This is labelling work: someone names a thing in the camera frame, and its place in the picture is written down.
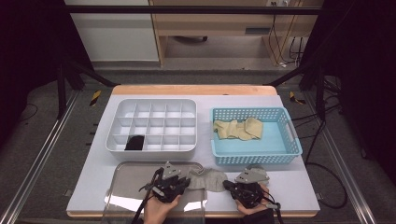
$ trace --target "human hand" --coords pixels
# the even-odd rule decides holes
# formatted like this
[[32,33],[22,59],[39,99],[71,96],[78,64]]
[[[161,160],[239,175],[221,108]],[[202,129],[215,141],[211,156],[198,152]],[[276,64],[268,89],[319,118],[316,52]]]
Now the human hand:
[[181,195],[177,195],[171,203],[163,203],[153,196],[152,192],[149,195],[148,202],[145,206],[144,211],[144,223],[145,224],[162,224],[169,211],[178,205],[178,200]]
[[[268,198],[268,193],[269,193],[269,189],[267,187],[265,187],[264,184],[260,184],[260,187],[262,187],[262,190],[264,192],[264,197]],[[251,215],[260,211],[263,211],[265,209],[267,209],[267,204],[269,202],[267,202],[265,199],[262,199],[261,203],[258,204],[256,207],[254,208],[246,208],[244,205],[242,205],[238,200],[235,200],[236,205],[238,206],[238,211],[240,211],[241,213],[245,214],[245,215]]]

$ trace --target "cable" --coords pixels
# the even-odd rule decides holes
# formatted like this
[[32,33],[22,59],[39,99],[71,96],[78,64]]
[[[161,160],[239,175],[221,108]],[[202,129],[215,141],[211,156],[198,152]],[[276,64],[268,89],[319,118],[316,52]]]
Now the cable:
[[341,179],[340,179],[333,171],[331,171],[329,168],[327,168],[327,167],[325,167],[325,166],[323,166],[323,165],[321,165],[321,164],[315,163],[315,162],[309,162],[309,157],[310,157],[310,155],[311,155],[312,149],[314,148],[314,144],[315,144],[315,142],[317,141],[317,138],[318,138],[319,133],[324,129],[324,126],[325,126],[325,125],[326,125],[326,121],[323,120],[323,121],[320,123],[319,128],[318,128],[317,132],[316,132],[315,135],[314,135],[314,139],[312,140],[311,146],[309,147],[308,153],[307,153],[307,155],[306,155],[306,157],[305,157],[304,165],[305,165],[305,167],[306,167],[307,165],[315,165],[315,166],[317,166],[317,167],[320,167],[320,168],[322,168],[323,170],[327,171],[327,172],[328,172],[329,174],[331,174],[332,176],[334,176],[334,178],[340,183],[340,186],[341,186],[341,188],[343,189],[343,192],[344,192],[344,199],[343,199],[343,201],[342,201],[341,204],[339,204],[339,205],[331,205],[331,204],[328,204],[328,203],[325,203],[325,202],[319,200],[319,202],[322,203],[322,204],[325,205],[325,206],[328,206],[328,207],[330,207],[330,208],[332,208],[332,209],[340,209],[340,208],[344,207],[344,206],[347,204],[347,190],[346,190],[346,188],[345,188],[343,182],[342,182]]
[[324,103],[327,104],[327,103],[328,103],[327,101],[328,101],[329,99],[331,99],[331,98],[334,98],[334,97],[338,99],[338,97],[340,97],[340,96],[339,96],[339,95],[330,95],[330,96],[328,96],[328,97],[326,97],[326,98],[324,99]]
[[[151,182],[149,183],[149,186],[152,186],[154,184],[154,181],[157,178],[157,176],[160,174],[160,172],[163,172],[162,167],[160,169],[158,169],[157,171],[155,171],[154,175],[151,178]],[[137,209],[136,213],[134,214],[134,219],[132,220],[131,224],[135,224],[136,221],[139,219],[140,213],[142,212],[143,208],[146,206],[146,203],[151,198],[151,197],[149,197],[150,193],[151,193],[151,189],[147,189],[146,196],[143,199],[142,203],[140,204],[139,208]]]
[[33,112],[33,114],[32,114],[31,116],[27,117],[26,119],[21,119],[20,122],[23,122],[23,121],[26,121],[26,120],[28,120],[28,119],[31,119],[31,118],[37,113],[37,111],[38,111],[38,106],[37,106],[37,105],[34,105],[34,104],[26,104],[26,105],[32,105],[32,106],[34,106],[34,107],[35,107],[35,112]]
[[306,121],[306,122],[303,122],[303,123],[300,123],[300,124],[298,124],[298,125],[296,125],[296,126],[294,126],[294,128],[298,128],[298,127],[300,127],[300,126],[302,126],[302,125],[304,125],[304,124],[306,124],[306,123],[309,123],[309,122],[311,122],[312,120],[314,120],[314,119],[316,119],[317,117],[316,116],[314,116],[312,119],[310,119],[310,120],[308,120],[308,121]]
[[[326,108],[325,111],[328,112],[328,111],[330,111],[331,109],[334,109],[334,108],[336,108],[336,107],[339,106],[339,105],[340,105],[340,104],[332,105],[332,106]],[[292,119],[292,121],[300,120],[300,119],[308,119],[308,118],[311,118],[311,117],[316,116],[317,114],[318,114],[318,113],[311,114],[311,115],[307,115],[307,116],[300,117],[300,118],[297,118],[297,119]]]
[[306,166],[306,163],[309,161],[309,157],[311,156],[312,149],[314,148],[314,144],[317,141],[319,133],[322,131],[322,129],[324,128],[325,124],[326,124],[326,121],[323,120],[320,123],[319,128],[317,129],[317,132],[315,133],[314,139],[312,140],[311,146],[309,147],[308,153],[306,154],[306,157],[305,157],[305,162],[304,162],[305,166]]
[[267,191],[263,190],[264,193],[268,194],[268,197],[270,197],[271,199],[269,199],[268,197],[262,196],[264,198],[265,201],[276,205],[277,208],[275,208],[274,210],[276,211],[276,216],[277,216],[277,220],[279,221],[280,224],[283,224],[283,218],[282,218],[282,214],[280,213],[280,203],[276,203],[274,197]]
[[[272,6],[272,7],[276,7],[276,2],[274,2],[274,4],[271,3],[271,6]],[[280,58],[284,61],[285,64],[287,64],[287,63],[293,63],[293,62],[289,62],[289,61],[285,60],[285,59],[283,58],[283,56],[282,56],[282,52],[281,52],[281,50],[280,50],[280,45],[279,45],[279,41],[278,41],[278,39],[277,39],[276,29],[275,29],[276,14],[274,14],[273,16],[274,16],[273,24],[272,24],[272,26],[271,26],[270,33],[268,34],[268,45],[269,45],[269,47],[270,47],[270,50],[271,50],[271,52],[272,52],[273,55],[274,55],[274,59],[275,59],[275,61],[276,61],[276,64],[280,64],[280,62],[277,60],[277,58],[276,58],[276,56],[275,56],[275,53],[274,53],[274,50],[273,50],[272,46],[271,46],[271,34],[272,34],[272,32],[274,31],[274,35],[275,35],[275,39],[276,39],[276,44],[277,44],[277,49],[279,50],[279,56],[280,56]]]
[[323,170],[329,172],[329,174],[331,174],[331,175],[338,181],[338,183],[340,183],[341,188],[343,188],[344,199],[343,199],[343,201],[341,202],[341,204],[339,204],[339,205],[332,205],[332,204],[325,203],[325,202],[323,202],[322,200],[318,200],[318,201],[319,201],[320,203],[322,203],[323,205],[328,206],[328,207],[330,207],[330,208],[332,208],[332,209],[340,209],[340,208],[343,208],[343,207],[347,204],[347,190],[346,190],[346,187],[344,186],[343,182],[341,181],[341,179],[340,179],[332,170],[330,170],[329,168],[327,168],[327,167],[324,166],[324,165],[320,165],[320,164],[315,163],[315,162],[307,162],[307,163],[305,164],[305,167],[306,167],[307,165],[314,165],[314,166],[320,167],[321,169],[323,169]]
[[304,44],[304,38],[300,37],[300,45],[299,45],[298,51],[292,51],[295,39],[296,39],[296,37],[294,37],[291,40],[291,44],[290,44],[290,47],[289,47],[289,58],[294,59],[294,64],[295,64],[296,67],[298,67],[300,65],[301,54],[304,54],[304,52],[301,51],[301,49],[303,48],[303,44]]
[[309,135],[309,136],[298,137],[298,138],[301,140],[301,139],[310,138],[310,137],[315,137],[315,136],[314,135]]

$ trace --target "gray cloth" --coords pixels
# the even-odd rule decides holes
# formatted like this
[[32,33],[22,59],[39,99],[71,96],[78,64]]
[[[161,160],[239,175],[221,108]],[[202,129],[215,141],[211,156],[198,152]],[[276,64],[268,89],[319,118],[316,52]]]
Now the gray cloth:
[[262,180],[262,181],[259,181],[258,183],[262,183],[265,186],[268,185],[270,177],[267,175],[267,172],[263,168],[254,167],[254,168],[251,168],[250,170],[253,171],[253,172],[256,172],[256,173],[258,173],[260,175],[265,176],[265,179]]
[[190,170],[188,178],[191,179],[188,189],[206,189],[214,192],[224,191],[222,183],[228,179],[226,174],[214,169]]

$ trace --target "beige cloth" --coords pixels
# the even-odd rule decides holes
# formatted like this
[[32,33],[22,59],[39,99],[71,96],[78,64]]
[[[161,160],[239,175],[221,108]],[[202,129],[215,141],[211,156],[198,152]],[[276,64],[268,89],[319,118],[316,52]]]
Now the beige cloth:
[[263,123],[258,119],[247,118],[239,122],[234,119],[230,122],[215,120],[213,131],[217,132],[219,139],[239,138],[241,140],[261,139]]

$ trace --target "white compartment tray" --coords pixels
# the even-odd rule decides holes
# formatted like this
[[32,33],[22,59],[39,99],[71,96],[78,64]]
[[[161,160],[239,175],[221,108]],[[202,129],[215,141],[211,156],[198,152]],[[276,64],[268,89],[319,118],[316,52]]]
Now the white compartment tray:
[[[188,160],[197,142],[197,108],[189,99],[125,99],[118,105],[106,148],[121,161]],[[132,136],[141,150],[124,150]]]

